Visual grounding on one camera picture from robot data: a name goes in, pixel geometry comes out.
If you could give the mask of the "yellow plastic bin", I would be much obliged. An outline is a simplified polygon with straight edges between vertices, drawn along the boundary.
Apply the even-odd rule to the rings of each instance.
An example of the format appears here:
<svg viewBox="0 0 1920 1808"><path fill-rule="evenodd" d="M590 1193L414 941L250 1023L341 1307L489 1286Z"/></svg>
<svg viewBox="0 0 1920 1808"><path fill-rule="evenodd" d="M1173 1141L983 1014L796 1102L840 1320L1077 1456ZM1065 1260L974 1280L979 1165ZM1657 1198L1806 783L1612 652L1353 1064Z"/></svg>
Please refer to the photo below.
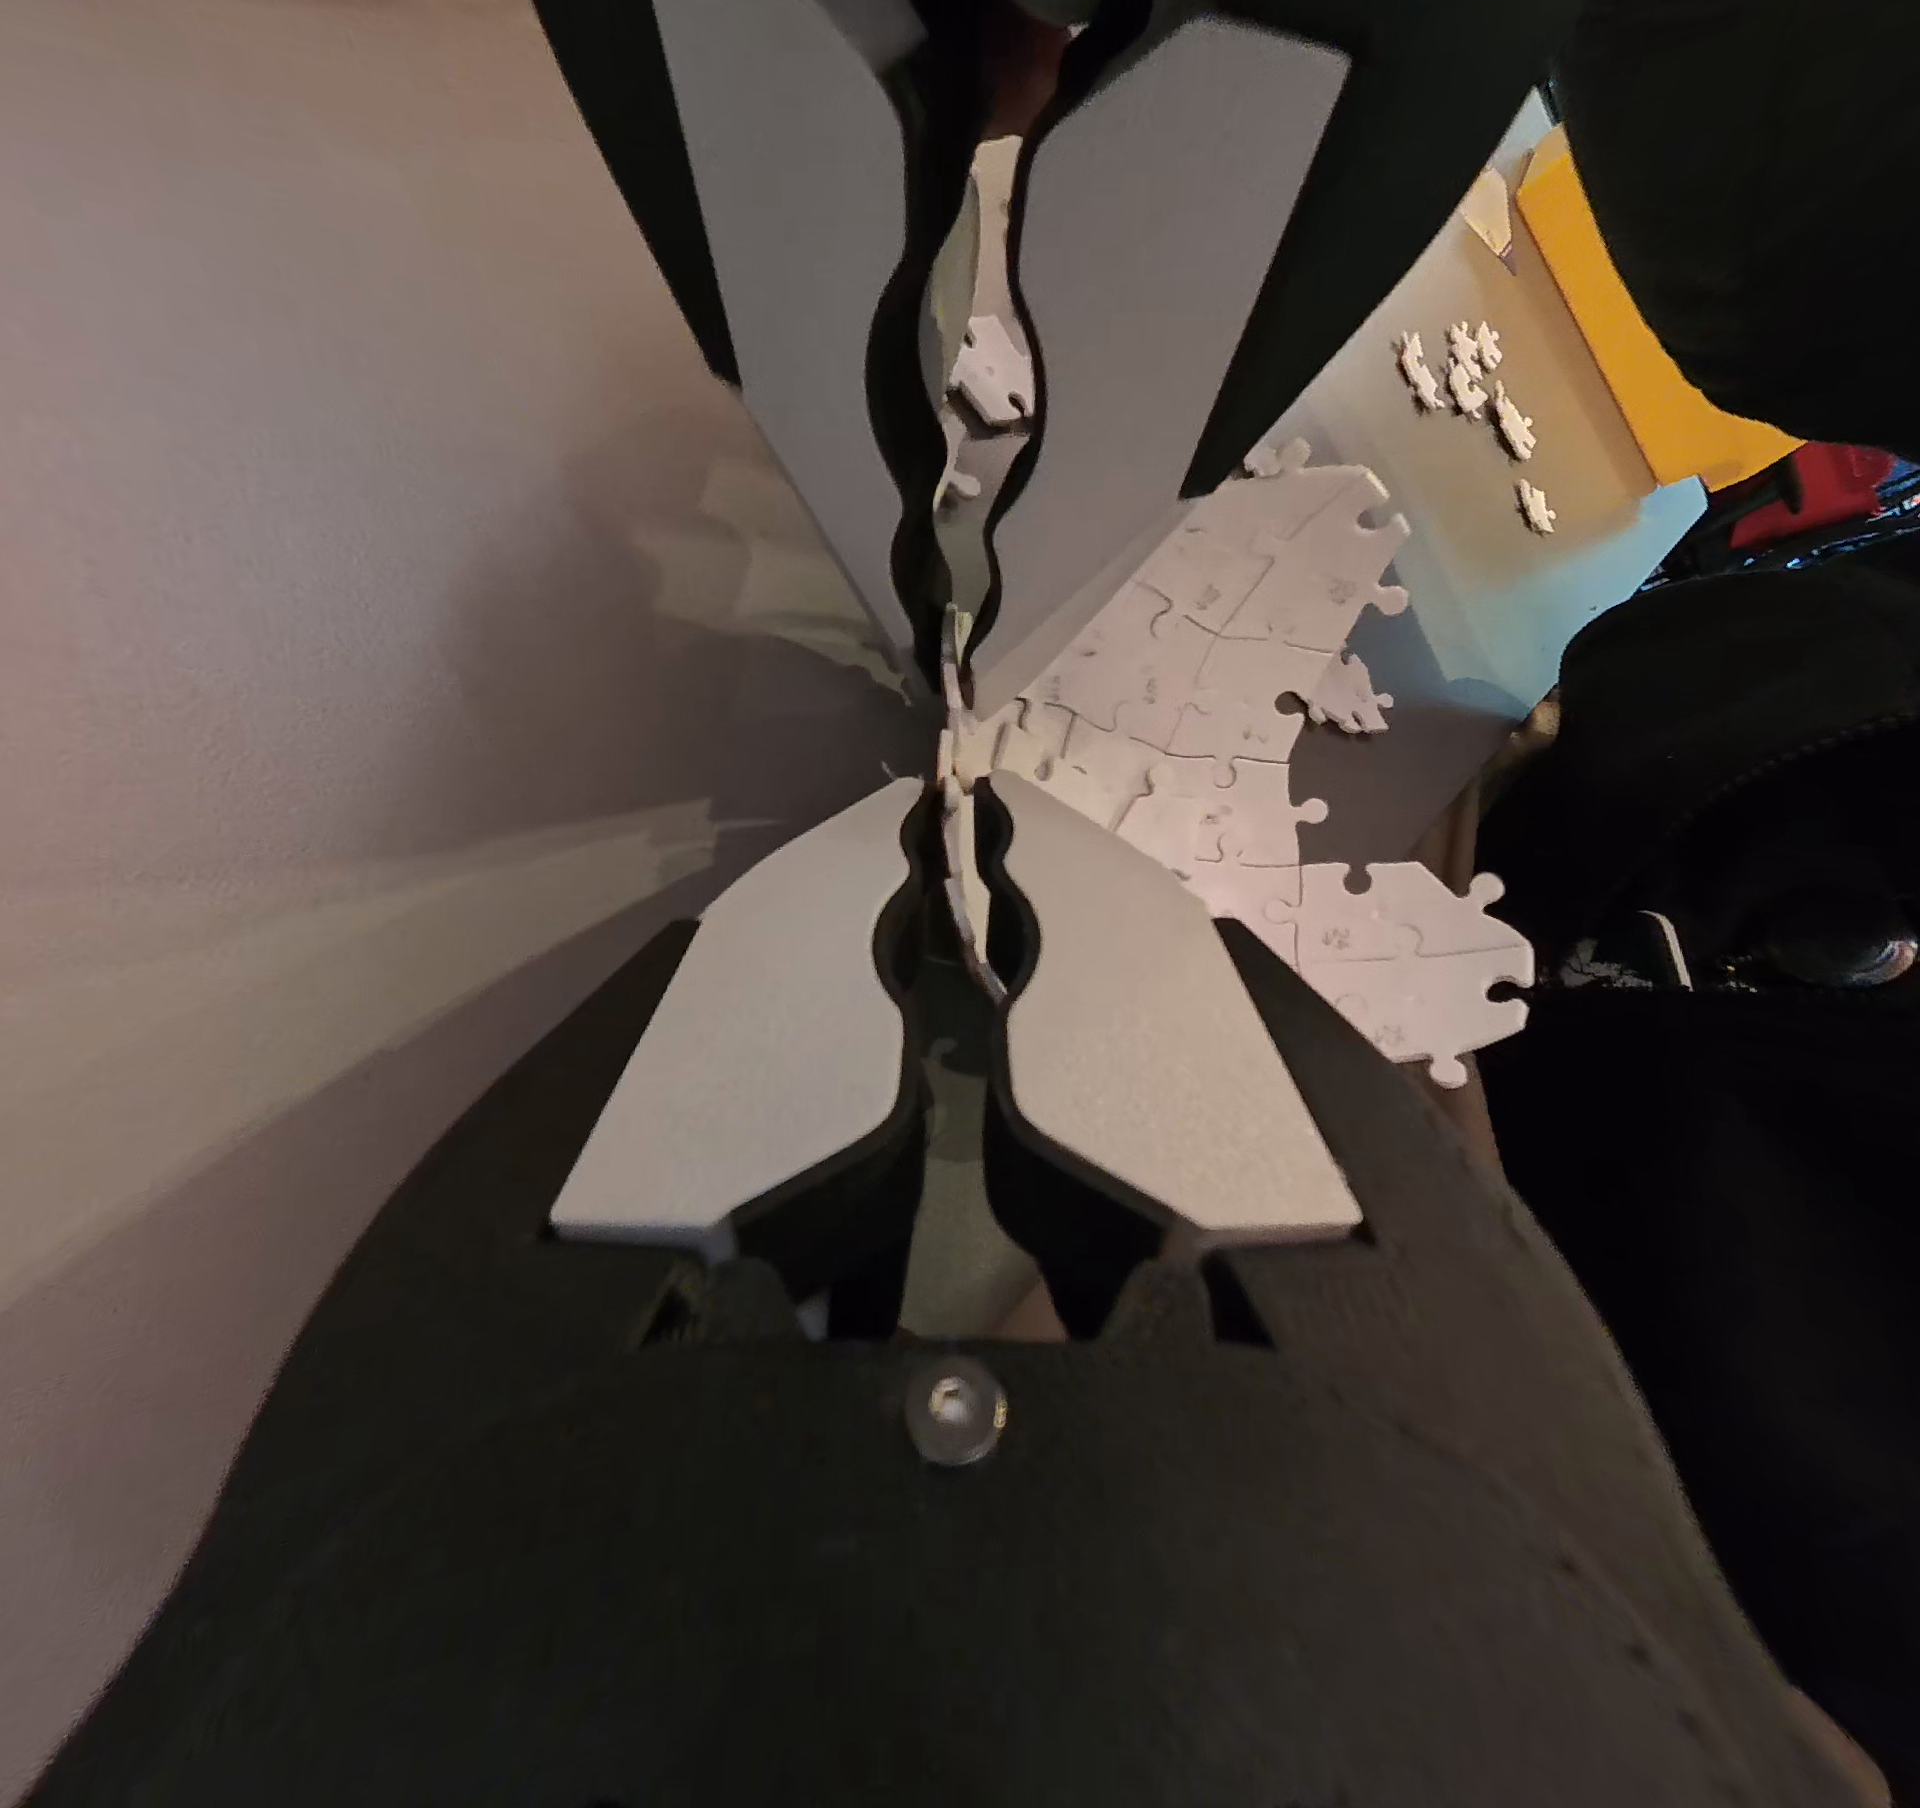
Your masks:
<svg viewBox="0 0 1920 1808"><path fill-rule="evenodd" d="M1565 127L1554 127L1530 154L1514 203L1656 488L1700 479L1720 492L1805 446L1802 435L1717 409L1668 355L1618 279Z"/></svg>

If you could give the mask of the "person's right forearm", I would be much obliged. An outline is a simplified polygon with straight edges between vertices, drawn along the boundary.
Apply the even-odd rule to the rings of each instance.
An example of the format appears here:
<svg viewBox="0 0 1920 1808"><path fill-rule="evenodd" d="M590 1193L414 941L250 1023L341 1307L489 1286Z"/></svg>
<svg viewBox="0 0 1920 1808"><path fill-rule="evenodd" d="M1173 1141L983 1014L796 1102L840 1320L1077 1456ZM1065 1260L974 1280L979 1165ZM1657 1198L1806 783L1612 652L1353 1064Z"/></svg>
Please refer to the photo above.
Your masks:
<svg viewBox="0 0 1920 1808"><path fill-rule="evenodd" d="M1917 461L1917 0L1587 0L1557 88L1684 383Z"/></svg>

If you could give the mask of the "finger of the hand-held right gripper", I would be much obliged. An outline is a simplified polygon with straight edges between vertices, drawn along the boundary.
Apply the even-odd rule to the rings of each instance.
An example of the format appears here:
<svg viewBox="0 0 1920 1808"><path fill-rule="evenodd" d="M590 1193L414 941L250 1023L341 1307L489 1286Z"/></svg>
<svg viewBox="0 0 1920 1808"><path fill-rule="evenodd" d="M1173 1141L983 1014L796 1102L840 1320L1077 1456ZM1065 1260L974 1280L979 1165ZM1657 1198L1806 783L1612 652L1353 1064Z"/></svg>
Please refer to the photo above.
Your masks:
<svg viewBox="0 0 1920 1808"><path fill-rule="evenodd" d="M1177 526L1349 76L1334 45L1192 16L1037 145L1012 264L1037 424L991 528L979 707L1040 674Z"/></svg>
<svg viewBox="0 0 1920 1808"><path fill-rule="evenodd" d="M946 449L910 0L652 0L736 385L879 646L931 700Z"/></svg>

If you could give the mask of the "red object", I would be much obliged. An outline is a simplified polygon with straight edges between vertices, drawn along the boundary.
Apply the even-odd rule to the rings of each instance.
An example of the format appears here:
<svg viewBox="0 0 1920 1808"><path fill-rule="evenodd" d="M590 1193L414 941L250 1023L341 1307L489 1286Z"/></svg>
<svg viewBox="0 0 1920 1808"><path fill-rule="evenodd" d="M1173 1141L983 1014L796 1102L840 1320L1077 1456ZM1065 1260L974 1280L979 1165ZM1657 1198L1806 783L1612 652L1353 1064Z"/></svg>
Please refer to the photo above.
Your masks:
<svg viewBox="0 0 1920 1808"><path fill-rule="evenodd" d="M1741 483L1730 550L1744 555L1872 521L1900 468L1881 449L1806 441Z"/></svg>

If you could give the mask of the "white puzzle pieces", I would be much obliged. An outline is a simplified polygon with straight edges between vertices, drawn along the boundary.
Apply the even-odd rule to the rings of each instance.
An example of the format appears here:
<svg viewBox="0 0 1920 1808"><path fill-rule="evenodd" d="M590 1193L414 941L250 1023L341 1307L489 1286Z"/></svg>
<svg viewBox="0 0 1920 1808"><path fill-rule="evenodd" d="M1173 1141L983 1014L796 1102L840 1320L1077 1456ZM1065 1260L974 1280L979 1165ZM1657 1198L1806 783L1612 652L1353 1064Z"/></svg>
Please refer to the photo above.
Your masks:
<svg viewBox="0 0 1920 1808"><path fill-rule="evenodd" d="M964 285L973 288L973 316L966 333L943 319L943 334L958 353L943 401L948 438L948 464L937 488L937 522L943 528L983 522L980 479L1000 482L1000 465L1027 441L1027 422L986 424L969 404L973 370L986 364L986 333L997 333L1004 341L1004 353L1016 355L1019 388L1033 391L1033 361L1012 333L1012 294L1004 288L1016 151L1016 137L1003 137L973 158L966 212L951 236ZM1237 482L1276 479L1286 446L1295 435L1310 432L1323 446L1340 446L1329 432L1340 404L1358 412L1358 427L1368 441L1384 438L1380 412L1395 416L1404 409L1410 418L1447 416L1487 427L1513 465L1536 458L1539 427L1525 416L1517 398L1501 385L1513 374L1505 353L1514 330L1513 315L1496 315L1495 306L1526 306L1526 294L1517 288L1520 259L1505 182L1510 176L1501 165L1475 176L1475 185L1404 285L1235 464Z"/></svg>

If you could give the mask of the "partly built white puzzle ball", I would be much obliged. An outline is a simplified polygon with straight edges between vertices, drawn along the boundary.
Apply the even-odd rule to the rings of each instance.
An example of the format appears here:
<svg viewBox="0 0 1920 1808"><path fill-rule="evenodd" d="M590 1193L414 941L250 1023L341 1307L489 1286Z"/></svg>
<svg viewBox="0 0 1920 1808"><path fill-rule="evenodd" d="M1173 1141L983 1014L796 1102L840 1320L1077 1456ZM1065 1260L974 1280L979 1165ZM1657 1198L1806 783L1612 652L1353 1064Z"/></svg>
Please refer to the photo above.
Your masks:
<svg viewBox="0 0 1920 1808"><path fill-rule="evenodd" d="M1387 1061L1460 1090L1474 1053L1525 1029L1536 983L1495 917L1501 880L1307 862L1329 805L1290 785L1310 725L1387 734L1392 700L1350 649L1365 612L1407 607L1387 570L1410 526L1387 504L1378 476L1304 438L1252 452L1003 711L966 711L948 664L937 774L948 814L991 774L1040 785L1252 932Z"/></svg>

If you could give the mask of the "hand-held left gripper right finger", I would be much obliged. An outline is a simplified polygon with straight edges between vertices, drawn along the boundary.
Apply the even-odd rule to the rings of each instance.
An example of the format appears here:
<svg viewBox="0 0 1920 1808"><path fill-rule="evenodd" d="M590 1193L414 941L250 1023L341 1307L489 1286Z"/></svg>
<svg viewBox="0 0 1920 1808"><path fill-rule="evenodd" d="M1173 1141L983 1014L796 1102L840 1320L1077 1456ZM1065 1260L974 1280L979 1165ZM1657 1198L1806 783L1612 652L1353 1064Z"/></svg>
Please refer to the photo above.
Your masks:
<svg viewBox="0 0 1920 1808"><path fill-rule="evenodd" d="M1207 904L1028 779L974 804L1016 1137L1195 1244L1349 1240L1359 1204Z"/></svg>

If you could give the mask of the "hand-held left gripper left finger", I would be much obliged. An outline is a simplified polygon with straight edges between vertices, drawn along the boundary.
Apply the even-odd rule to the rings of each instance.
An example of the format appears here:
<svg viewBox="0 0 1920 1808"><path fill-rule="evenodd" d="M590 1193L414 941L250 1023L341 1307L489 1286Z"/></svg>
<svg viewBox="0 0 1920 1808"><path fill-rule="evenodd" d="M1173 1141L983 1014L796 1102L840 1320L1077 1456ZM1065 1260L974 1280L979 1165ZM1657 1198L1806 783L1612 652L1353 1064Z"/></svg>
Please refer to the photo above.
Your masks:
<svg viewBox="0 0 1920 1808"><path fill-rule="evenodd" d="M927 783L894 779L718 893L551 1204L563 1241L791 1241L915 1110L900 929Z"/></svg>

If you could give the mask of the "person's tan trouser leg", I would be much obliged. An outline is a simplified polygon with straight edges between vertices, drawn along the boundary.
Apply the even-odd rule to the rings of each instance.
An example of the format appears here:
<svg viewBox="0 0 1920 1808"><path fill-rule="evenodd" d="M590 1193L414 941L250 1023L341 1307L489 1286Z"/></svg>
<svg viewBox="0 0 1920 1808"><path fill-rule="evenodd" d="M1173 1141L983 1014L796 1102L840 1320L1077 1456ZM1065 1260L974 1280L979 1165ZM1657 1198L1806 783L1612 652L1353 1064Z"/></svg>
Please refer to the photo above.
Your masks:
<svg viewBox="0 0 1920 1808"><path fill-rule="evenodd" d="M1557 740L1557 732L1526 723L1475 771L1471 785L1449 804L1422 835L1422 859L1454 895L1468 895L1480 877L1480 831L1492 805L1513 789L1539 755Z"/></svg>

